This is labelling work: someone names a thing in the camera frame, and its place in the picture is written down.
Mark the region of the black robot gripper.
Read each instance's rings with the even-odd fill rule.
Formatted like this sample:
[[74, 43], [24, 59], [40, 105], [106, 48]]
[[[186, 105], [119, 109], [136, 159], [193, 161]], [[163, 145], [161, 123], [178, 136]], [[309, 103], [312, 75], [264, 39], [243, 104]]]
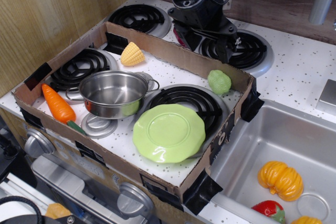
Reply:
[[224, 15], [222, 7], [211, 0], [197, 3], [182, 1], [168, 10], [185, 47], [194, 51], [202, 37], [217, 40], [215, 51], [222, 63], [229, 63], [235, 53], [237, 27]]

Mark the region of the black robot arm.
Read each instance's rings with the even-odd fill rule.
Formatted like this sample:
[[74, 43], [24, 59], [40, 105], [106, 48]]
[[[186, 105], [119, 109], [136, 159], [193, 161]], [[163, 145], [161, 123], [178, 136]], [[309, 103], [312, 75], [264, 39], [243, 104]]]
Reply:
[[203, 38], [216, 43], [222, 63], [228, 63], [240, 39], [236, 26], [223, 13], [226, 0], [172, 0], [168, 15], [182, 44], [194, 51]]

